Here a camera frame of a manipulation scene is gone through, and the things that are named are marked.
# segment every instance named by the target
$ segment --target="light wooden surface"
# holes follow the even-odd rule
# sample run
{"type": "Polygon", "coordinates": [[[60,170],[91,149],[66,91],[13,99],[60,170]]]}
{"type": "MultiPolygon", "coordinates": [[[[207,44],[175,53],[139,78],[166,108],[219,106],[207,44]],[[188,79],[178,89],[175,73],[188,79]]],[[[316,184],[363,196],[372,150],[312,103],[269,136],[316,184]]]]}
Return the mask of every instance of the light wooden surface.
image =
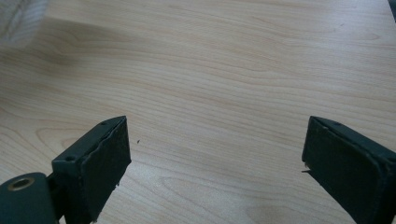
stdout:
{"type": "Polygon", "coordinates": [[[353,223],[301,173],[308,118],[395,150],[395,71],[386,0],[53,0],[0,49],[0,181],[126,115],[98,223],[353,223]]]}

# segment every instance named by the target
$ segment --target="wooden table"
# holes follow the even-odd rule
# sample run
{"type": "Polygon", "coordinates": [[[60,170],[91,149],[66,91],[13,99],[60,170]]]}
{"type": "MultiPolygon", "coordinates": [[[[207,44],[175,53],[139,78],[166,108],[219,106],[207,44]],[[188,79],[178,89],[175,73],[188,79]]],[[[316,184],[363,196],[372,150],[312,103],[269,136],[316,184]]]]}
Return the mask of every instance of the wooden table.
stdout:
{"type": "Polygon", "coordinates": [[[386,0],[53,0],[0,68],[1,182],[127,116],[98,223],[353,223],[301,172],[309,116],[396,149],[386,0]]]}

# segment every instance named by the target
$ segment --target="wood grain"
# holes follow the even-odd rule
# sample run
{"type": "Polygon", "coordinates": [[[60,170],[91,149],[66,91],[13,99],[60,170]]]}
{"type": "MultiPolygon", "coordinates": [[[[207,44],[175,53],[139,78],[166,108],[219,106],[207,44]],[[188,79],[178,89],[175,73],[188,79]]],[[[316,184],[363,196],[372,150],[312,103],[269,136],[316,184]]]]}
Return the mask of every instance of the wood grain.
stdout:
{"type": "Polygon", "coordinates": [[[353,223],[301,173],[309,116],[396,149],[386,0],[53,0],[0,67],[1,182],[128,117],[98,223],[353,223]]]}

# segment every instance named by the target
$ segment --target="screw hole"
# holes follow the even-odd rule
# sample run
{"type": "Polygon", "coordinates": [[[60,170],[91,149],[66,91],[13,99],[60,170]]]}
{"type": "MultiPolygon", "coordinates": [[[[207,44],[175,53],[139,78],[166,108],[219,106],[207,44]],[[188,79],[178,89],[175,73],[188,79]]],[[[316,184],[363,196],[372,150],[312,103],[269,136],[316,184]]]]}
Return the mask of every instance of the screw hole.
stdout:
{"type": "Polygon", "coordinates": [[[22,179],[18,179],[8,185],[8,190],[17,191],[21,189],[26,189],[27,187],[31,186],[34,182],[35,179],[32,177],[25,177],[22,179]]]}
{"type": "Polygon", "coordinates": [[[74,156],[68,156],[65,158],[66,161],[73,161],[75,159],[76,159],[76,157],[74,157],[74,156]]]}

